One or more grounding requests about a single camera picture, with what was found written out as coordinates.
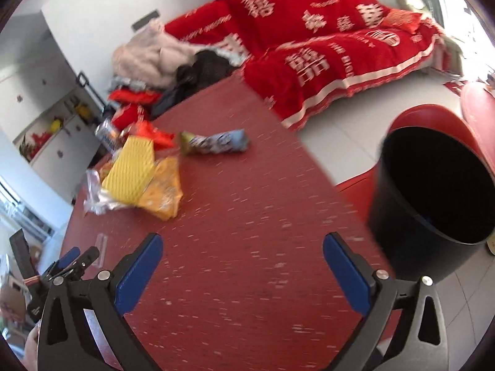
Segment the person left hand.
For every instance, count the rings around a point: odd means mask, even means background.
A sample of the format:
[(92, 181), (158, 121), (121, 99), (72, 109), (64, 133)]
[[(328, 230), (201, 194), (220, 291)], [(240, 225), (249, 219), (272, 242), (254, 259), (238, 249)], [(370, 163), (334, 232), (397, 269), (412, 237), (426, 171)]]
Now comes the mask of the person left hand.
[(29, 332), (24, 346), (24, 358), (22, 363), (28, 371), (38, 370), (38, 340), (39, 324), (36, 324)]

